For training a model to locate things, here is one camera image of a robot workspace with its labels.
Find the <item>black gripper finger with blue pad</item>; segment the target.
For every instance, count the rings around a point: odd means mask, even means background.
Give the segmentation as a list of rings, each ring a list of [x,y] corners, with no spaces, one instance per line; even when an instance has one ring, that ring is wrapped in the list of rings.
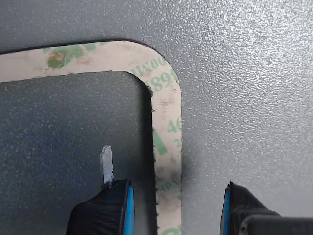
[[[268,209],[244,186],[225,189],[220,235],[313,235],[313,219],[282,217]]]

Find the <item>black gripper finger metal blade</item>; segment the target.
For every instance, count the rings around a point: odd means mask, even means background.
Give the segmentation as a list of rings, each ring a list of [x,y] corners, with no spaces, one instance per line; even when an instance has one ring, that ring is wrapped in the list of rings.
[[[101,191],[71,211],[67,235],[135,235],[134,189],[129,179],[115,180],[112,149],[100,154]]]

